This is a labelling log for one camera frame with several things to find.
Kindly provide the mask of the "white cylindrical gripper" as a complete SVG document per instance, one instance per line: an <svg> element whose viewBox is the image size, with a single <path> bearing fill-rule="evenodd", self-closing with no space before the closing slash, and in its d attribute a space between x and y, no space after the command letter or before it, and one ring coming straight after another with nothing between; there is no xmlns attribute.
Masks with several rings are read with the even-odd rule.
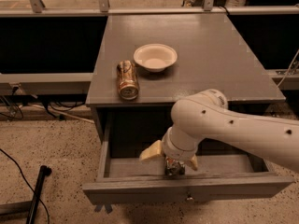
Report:
<svg viewBox="0 0 299 224"><path fill-rule="evenodd" d="M194 171L198 170L198 161L195 153L199 144L198 138L193 138L177 126L170 127L163 140L157 140L143 150L139 156L141 162L152 161L164 154L177 161L186 161L186 165Z"/></svg>

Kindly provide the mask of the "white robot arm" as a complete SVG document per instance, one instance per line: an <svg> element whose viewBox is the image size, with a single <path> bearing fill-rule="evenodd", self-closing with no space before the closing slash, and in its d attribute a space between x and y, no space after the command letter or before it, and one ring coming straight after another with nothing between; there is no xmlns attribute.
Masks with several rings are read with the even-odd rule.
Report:
<svg viewBox="0 0 299 224"><path fill-rule="evenodd" d="M298 120L230 111L224 94L213 89L177 100L171 120L164 137L142 151L141 161L166 156L196 170L199 143L213 139L299 172Z"/></svg>

